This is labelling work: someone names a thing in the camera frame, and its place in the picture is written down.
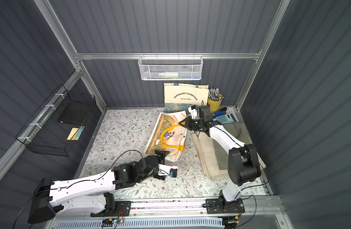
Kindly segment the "olive green tote bag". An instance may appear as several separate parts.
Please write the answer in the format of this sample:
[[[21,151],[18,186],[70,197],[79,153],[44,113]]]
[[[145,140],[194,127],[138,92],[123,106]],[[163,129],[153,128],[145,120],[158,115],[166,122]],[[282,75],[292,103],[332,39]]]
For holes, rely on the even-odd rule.
[[[253,144],[246,144],[232,134],[230,134],[222,125],[215,125],[209,129],[210,137],[228,153],[233,148],[243,148],[245,151],[255,149]]]

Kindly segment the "cream canvas bag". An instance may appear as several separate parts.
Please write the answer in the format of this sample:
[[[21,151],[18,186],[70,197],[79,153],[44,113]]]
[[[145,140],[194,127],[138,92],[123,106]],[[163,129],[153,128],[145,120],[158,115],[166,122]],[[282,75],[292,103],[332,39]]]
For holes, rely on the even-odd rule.
[[[245,124],[234,122],[225,124],[223,127],[245,144],[252,143]],[[205,133],[193,133],[192,140],[200,158],[204,176],[209,179],[228,178],[228,154],[225,149]]]

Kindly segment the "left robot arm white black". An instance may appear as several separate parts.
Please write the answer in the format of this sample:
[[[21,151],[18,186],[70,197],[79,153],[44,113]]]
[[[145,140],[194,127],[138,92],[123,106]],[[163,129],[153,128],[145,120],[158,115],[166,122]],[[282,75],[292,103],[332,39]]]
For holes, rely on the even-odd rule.
[[[89,212],[93,217],[107,216],[116,209],[114,190],[131,188],[148,178],[166,180],[176,177],[177,166],[165,164],[168,151],[121,164],[106,172],[73,180],[41,179],[32,196],[29,224],[38,224],[66,212]]]

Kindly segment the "white tote bag yellow handles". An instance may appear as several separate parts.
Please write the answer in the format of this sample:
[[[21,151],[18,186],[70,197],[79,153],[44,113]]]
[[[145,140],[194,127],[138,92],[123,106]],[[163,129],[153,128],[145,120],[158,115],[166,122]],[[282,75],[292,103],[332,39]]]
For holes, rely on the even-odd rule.
[[[169,154],[165,159],[170,162],[176,162],[186,146],[187,129],[179,125],[179,122],[185,118],[185,111],[175,113],[161,112],[144,153],[146,155],[154,155],[156,150],[168,151]]]

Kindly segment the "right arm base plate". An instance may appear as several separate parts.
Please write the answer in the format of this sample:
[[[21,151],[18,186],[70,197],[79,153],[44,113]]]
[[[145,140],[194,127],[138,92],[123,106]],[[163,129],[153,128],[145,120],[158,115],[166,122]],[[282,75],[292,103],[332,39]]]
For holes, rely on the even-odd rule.
[[[206,199],[206,203],[202,204],[202,207],[206,208],[208,214],[233,213],[241,215],[242,213],[245,213],[243,200],[241,198],[231,202],[227,202],[220,198],[210,198]]]

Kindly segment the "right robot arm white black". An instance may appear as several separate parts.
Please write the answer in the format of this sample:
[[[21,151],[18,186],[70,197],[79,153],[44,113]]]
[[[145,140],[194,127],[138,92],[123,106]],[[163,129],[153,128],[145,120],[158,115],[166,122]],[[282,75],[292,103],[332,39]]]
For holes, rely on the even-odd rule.
[[[231,211],[238,205],[237,197],[241,191],[261,176],[257,150],[253,144],[247,145],[235,138],[219,121],[214,121],[209,106],[193,105],[188,111],[190,114],[179,125],[190,131],[205,133],[228,154],[228,175],[231,181],[220,193],[219,207],[222,211]]]

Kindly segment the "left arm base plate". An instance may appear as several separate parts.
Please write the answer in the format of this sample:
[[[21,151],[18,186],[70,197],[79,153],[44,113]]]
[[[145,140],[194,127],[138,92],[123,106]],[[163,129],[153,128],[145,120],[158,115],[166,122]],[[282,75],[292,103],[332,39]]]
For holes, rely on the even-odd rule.
[[[91,217],[126,217],[131,210],[131,201],[117,201],[106,204],[104,210],[99,213],[91,213]]]

